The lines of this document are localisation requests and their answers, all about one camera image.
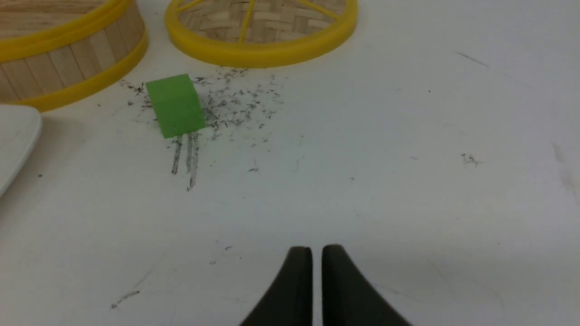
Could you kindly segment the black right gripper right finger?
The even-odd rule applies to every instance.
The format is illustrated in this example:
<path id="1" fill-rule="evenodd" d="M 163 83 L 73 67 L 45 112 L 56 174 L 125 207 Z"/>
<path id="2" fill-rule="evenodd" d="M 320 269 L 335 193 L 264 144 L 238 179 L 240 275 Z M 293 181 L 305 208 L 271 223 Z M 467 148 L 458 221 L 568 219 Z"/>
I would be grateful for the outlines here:
<path id="1" fill-rule="evenodd" d="M 358 270 L 344 247 L 322 251 L 322 314 L 325 326 L 409 326 Z"/>

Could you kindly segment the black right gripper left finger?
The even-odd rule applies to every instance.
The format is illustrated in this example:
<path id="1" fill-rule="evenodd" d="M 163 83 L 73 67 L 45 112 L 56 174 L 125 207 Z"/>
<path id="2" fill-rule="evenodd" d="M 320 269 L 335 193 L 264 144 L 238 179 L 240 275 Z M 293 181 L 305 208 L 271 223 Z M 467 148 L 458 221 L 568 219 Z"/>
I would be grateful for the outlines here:
<path id="1" fill-rule="evenodd" d="M 241 325 L 310 326 L 312 321 L 312 250 L 292 246 L 269 289 Z"/>

